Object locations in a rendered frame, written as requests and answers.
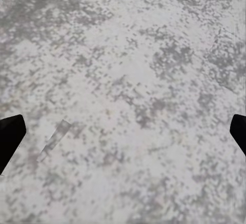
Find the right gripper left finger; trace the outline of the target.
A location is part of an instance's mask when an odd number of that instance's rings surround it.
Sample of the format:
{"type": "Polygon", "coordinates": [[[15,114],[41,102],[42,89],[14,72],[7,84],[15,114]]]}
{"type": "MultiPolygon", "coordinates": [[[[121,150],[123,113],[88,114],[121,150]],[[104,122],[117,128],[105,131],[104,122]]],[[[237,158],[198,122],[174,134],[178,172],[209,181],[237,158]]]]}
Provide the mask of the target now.
{"type": "Polygon", "coordinates": [[[0,175],[26,134],[23,115],[0,120],[0,175]]]}

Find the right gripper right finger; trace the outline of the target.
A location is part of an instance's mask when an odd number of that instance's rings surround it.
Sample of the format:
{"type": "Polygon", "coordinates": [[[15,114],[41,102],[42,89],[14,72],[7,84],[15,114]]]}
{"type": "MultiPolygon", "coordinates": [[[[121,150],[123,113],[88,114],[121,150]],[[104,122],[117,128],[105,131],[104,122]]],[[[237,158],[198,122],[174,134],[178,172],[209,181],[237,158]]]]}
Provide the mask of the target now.
{"type": "Polygon", "coordinates": [[[246,116],[234,114],[230,133],[246,155],[246,116]]]}

